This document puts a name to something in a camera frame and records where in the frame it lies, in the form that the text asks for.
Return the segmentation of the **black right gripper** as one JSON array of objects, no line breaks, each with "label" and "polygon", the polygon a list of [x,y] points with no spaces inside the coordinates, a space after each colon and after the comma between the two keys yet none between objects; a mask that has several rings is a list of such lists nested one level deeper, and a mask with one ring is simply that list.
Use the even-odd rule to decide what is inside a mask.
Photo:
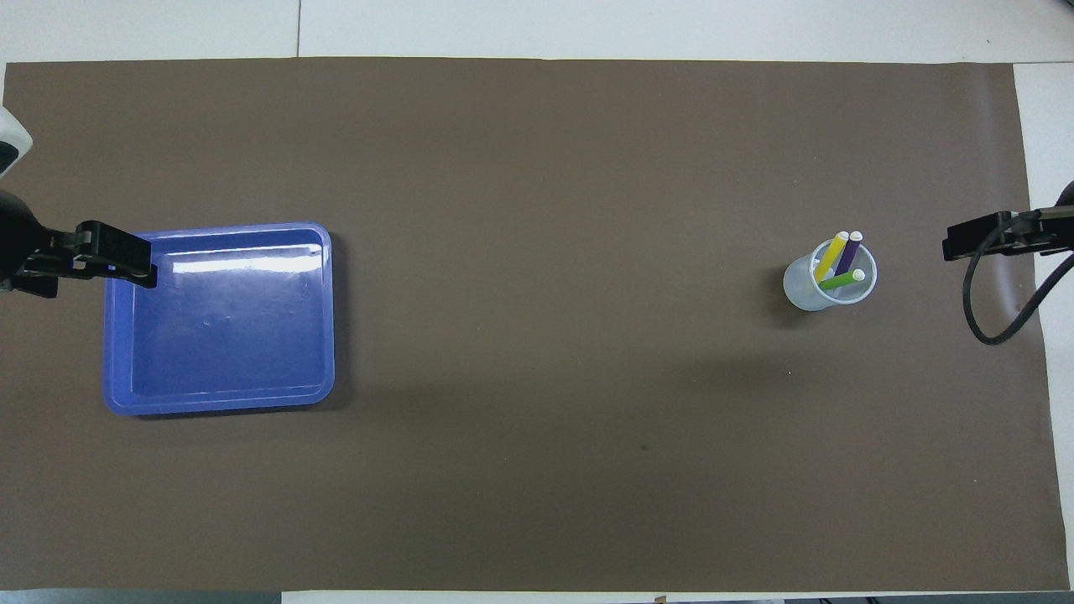
[{"label": "black right gripper", "polygon": [[970,221],[948,226],[943,240],[944,260],[956,261],[973,256],[983,241],[1005,221],[1008,221],[1008,226],[1004,230],[1004,255],[1054,255],[1071,251],[1073,182],[1066,184],[1053,206],[1020,213],[995,211]]}]

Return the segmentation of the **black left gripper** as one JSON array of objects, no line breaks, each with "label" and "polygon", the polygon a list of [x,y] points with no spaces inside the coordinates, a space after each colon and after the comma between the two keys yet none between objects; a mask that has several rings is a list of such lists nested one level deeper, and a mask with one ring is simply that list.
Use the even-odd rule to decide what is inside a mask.
[{"label": "black left gripper", "polygon": [[[76,235],[46,228],[16,195],[1,192],[1,287],[46,299],[58,294],[59,279],[76,279]],[[145,289],[158,283],[151,241],[107,222],[77,226],[77,261],[91,276],[121,279]]]}]

